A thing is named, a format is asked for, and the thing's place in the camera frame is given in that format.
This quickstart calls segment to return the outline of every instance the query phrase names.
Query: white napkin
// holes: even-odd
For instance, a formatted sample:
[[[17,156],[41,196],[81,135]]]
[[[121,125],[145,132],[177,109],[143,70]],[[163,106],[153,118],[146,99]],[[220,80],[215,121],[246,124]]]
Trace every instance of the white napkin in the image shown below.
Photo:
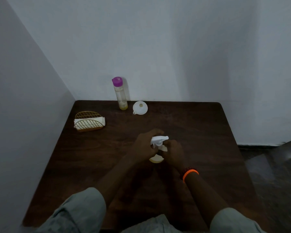
[[[105,126],[106,125],[106,122],[105,122],[105,117],[98,117],[98,118],[87,118],[87,119],[75,119],[74,120],[74,127],[78,130],[80,129],[86,129],[86,128],[95,128],[97,127],[96,124],[93,124],[93,122],[91,122],[91,120],[94,120],[94,121],[97,121],[97,122],[100,122],[102,124],[102,126]]]

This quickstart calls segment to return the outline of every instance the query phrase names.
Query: bottle lid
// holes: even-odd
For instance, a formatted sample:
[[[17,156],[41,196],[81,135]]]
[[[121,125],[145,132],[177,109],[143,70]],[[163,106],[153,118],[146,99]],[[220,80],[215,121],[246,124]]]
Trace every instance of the bottle lid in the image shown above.
[[[117,88],[123,86],[123,79],[121,77],[113,78],[112,82],[113,82],[113,86],[115,86]]]

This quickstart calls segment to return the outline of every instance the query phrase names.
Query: wooden table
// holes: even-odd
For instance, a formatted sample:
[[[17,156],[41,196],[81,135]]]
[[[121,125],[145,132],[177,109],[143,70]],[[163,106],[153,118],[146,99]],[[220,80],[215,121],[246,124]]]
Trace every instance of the wooden table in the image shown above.
[[[170,139],[181,142],[191,166],[231,207],[269,230],[219,103],[148,101],[145,115],[133,115],[133,104],[128,102],[128,109],[121,111],[116,101],[75,102],[28,208],[25,226],[40,226],[70,195],[94,186],[125,155],[139,133],[160,128]],[[77,132],[73,120],[80,111],[100,113],[106,126]],[[162,213],[179,230],[207,230],[177,171],[166,162],[145,161],[124,180],[102,228],[125,229]]]

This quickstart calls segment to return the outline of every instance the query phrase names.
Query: plastic bottle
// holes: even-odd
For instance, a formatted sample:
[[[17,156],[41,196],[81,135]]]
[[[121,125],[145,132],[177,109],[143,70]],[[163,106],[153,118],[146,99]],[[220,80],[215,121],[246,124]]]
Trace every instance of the plastic bottle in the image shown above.
[[[128,108],[126,96],[123,88],[123,79],[121,77],[115,77],[112,79],[116,98],[118,99],[118,103],[121,110],[125,110]]]

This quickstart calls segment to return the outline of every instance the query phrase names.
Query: right hand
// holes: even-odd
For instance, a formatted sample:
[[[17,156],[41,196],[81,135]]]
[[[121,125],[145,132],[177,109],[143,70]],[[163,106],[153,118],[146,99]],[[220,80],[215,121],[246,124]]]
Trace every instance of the right hand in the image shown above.
[[[163,141],[163,145],[167,147],[167,152],[160,151],[159,154],[169,165],[177,169],[179,173],[188,167],[182,146],[179,142],[176,140],[166,140]]]

